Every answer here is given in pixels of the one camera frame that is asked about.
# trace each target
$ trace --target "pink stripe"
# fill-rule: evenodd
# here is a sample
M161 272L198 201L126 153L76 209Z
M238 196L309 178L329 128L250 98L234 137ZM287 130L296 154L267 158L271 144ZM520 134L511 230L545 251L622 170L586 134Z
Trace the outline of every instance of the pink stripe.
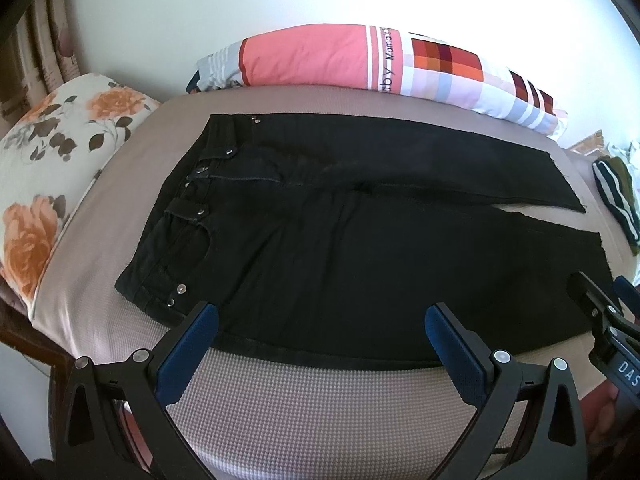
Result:
M319 23L248 38L243 76L252 86L334 85L367 87L364 25Z

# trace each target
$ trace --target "clamp jaw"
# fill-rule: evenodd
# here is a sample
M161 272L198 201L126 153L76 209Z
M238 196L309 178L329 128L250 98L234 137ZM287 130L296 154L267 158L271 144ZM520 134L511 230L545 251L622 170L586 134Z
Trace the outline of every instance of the clamp jaw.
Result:
M636 288L619 276L613 282L613 290L640 317L640 293ZM571 276L567 292L591 318L595 344L589 361L640 409L640 327L626 320L616 303L583 272Z
M162 480L214 478L165 408L180 400L217 331L218 311L203 301L153 350L136 350L124 362L105 365L88 357L76 360L65 393L66 420L58 429L58 479L153 478L137 466L127 447L114 411L116 399L129 403Z
M430 480L475 480L515 403L527 408L495 480L584 480L587 452L578 395L567 363L521 364L491 352L443 304L430 306L425 330L460 397L478 410Z

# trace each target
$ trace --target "mattress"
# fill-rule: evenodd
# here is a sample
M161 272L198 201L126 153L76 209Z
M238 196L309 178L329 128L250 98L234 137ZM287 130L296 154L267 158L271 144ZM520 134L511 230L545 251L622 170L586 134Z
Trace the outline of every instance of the mattress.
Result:
M544 150L586 213L542 206L509 209L599 232L612 274L633 276L636 262L625 237L588 184L593 180L588 161L573 160L540 134L404 96L329 87L241 88L176 98L140 125L69 222L42 279L34 326L72 355L88 355L97 363L152 348L166 329L121 297L113 284L133 256L159 189L209 114L270 112L401 118ZM603 378L587 359L592 344L585 334L520 359L546 365L562 356L584 396ZM501 446L513 439L523 408L514 409ZM221 479L418 479L444 458L474 409L462 402L442 368L325 370L210 349L182 400L168 411Z

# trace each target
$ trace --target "metal rivet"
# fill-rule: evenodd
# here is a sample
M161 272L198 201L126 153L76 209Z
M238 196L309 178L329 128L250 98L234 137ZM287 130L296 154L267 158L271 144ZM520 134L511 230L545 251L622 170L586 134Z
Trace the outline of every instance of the metal rivet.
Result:
M494 352L494 358L499 363L508 363L509 361L511 361L509 352L505 352L504 350L496 350Z
M149 352L145 349L133 352L133 360L137 363L143 363L149 359Z
M89 364L89 358L87 356L82 356L82 357L79 357L78 359L76 359L75 366L76 366L76 368L81 370L82 368L84 368L88 364Z
M566 361L564 359L561 359L559 357L556 357L554 359L554 366L558 369L558 370L566 370L568 365L566 363Z

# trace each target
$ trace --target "pillow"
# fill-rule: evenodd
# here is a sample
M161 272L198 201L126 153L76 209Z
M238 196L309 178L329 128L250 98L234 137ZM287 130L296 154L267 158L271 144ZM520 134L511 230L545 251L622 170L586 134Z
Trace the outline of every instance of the pillow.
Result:
M158 102L99 74L75 78L0 140L0 276L29 309L64 225Z
M505 66L420 34L315 24L238 41L197 63L187 92L333 85L430 99L506 119L557 139L566 112Z

